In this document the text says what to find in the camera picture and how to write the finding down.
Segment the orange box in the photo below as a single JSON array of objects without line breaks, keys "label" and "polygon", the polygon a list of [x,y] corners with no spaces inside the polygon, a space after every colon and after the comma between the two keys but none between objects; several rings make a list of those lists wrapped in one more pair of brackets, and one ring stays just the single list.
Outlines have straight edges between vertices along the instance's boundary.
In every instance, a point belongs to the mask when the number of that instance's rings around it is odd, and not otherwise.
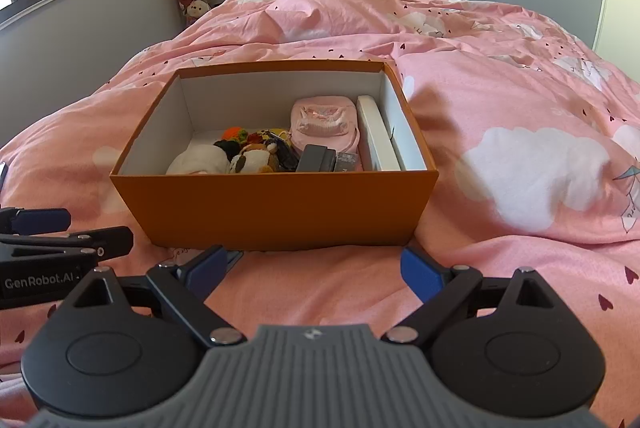
[{"label": "orange box", "polygon": [[[212,144],[233,126],[288,129],[293,103],[321,95],[354,102],[360,95],[373,97],[401,170],[165,175],[192,141]],[[354,60],[180,69],[140,121],[111,173],[154,244],[261,251],[404,245],[437,178],[393,70],[383,62]]]}]

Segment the pink fabric item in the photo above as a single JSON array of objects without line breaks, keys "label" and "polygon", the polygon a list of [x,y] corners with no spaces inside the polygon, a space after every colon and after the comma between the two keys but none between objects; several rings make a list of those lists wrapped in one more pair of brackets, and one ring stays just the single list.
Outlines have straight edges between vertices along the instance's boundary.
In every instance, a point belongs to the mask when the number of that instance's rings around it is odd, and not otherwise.
[{"label": "pink fabric item", "polygon": [[[418,240],[442,264],[487,276],[537,268],[606,355],[593,412],[612,428],[638,416],[640,86],[519,6],[228,0],[0,150],[11,163],[2,204],[67,207],[73,230],[128,225],[135,247],[110,265],[143,273],[168,252],[108,179],[141,116],[180,67],[283,58],[389,62],[440,170]],[[249,336],[260,323],[367,322],[380,334],[418,307],[399,253],[249,253],[207,304]],[[0,312],[0,364],[19,360],[50,310]],[[5,379],[0,416],[23,420],[33,406],[19,378]]]},{"label": "pink fabric item", "polygon": [[316,96],[296,101],[291,109],[291,143],[297,153],[306,145],[356,153],[360,131],[353,102],[344,96]]}]

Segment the pink bedsheet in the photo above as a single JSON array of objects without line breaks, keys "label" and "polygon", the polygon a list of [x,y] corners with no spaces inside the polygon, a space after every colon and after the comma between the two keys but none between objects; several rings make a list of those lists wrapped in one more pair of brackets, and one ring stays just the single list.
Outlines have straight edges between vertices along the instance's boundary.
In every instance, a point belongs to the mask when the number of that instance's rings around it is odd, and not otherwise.
[{"label": "pink bedsheet", "polygon": [[[485,275],[537,268],[606,355],[593,411],[614,428],[638,416],[640,86],[521,7],[228,0],[6,145],[2,204],[66,207],[74,230],[129,225],[136,246],[111,265],[144,272],[168,253],[149,244],[108,179],[143,112],[178,67],[283,58],[383,58],[396,69],[440,170],[418,240],[443,264]],[[249,253],[207,304],[249,336],[259,323],[368,322],[380,334],[418,300],[401,280],[399,248],[342,247]],[[0,364],[13,368],[50,307],[0,313]],[[0,417],[27,418],[19,376],[4,379]]]}]

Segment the white cloud print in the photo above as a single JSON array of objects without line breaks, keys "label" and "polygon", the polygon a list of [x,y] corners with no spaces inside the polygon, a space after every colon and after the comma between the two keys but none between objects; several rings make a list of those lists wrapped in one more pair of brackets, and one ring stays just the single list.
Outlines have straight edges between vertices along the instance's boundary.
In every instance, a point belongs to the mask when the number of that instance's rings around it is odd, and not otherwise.
[{"label": "white cloud print", "polygon": [[587,210],[600,195],[605,148],[558,129],[488,129],[456,164],[460,190],[491,199],[508,225],[529,232],[553,224],[558,205]]},{"label": "white cloud print", "polygon": [[634,158],[640,159],[640,131],[638,129],[631,125],[622,125],[612,139]]}]

